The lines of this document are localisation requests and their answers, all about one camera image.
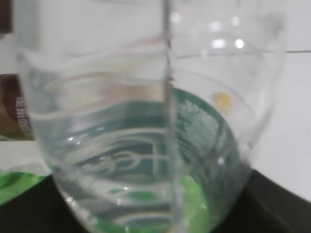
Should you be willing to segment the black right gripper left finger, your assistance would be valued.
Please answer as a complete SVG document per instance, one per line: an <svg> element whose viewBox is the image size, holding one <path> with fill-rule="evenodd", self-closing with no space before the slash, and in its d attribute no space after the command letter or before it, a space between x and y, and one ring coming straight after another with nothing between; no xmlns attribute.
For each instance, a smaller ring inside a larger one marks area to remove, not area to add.
<svg viewBox="0 0 311 233"><path fill-rule="evenodd" d="M86 233L48 176L0 207L2 233Z"/></svg>

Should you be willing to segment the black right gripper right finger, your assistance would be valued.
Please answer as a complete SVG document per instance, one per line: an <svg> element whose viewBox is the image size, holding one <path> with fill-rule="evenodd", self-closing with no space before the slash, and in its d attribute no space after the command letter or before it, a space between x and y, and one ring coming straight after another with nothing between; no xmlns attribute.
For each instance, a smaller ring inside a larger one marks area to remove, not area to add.
<svg viewBox="0 0 311 233"><path fill-rule="evenodd" d="M309 233L311 204L257 170L243 171L247 184L215 233Z"/></svg>

